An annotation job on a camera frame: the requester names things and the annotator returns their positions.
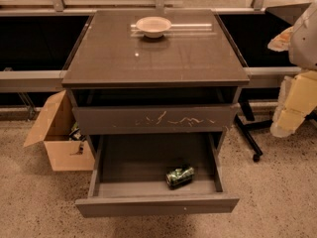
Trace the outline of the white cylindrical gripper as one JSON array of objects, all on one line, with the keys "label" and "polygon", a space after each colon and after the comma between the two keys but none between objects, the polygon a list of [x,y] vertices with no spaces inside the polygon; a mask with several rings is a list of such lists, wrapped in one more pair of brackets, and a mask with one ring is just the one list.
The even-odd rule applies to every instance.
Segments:
[{"label": "white cylindrical gripper", "polygon": [[[267,47],[275,52],[289,49],[293,28],[289,27],[270,40]],[[270,132],[285,138],[294,134],[305,117],[317,107],[317,71],[307,70],[285,81],[279,116],[274,115]]]}]

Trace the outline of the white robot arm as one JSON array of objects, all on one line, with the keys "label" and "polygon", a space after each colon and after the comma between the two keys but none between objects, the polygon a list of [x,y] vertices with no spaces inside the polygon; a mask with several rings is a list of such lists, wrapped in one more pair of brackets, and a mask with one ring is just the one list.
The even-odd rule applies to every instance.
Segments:
[{"label": "white robot arm", "polygon": [[270,40],[275,52],[288,51],[289,60],[301,68],[293,78],[281,83],[270,132],[285,138],[295,131],[317,107],[317,1],[303,12],[293,26]]}]

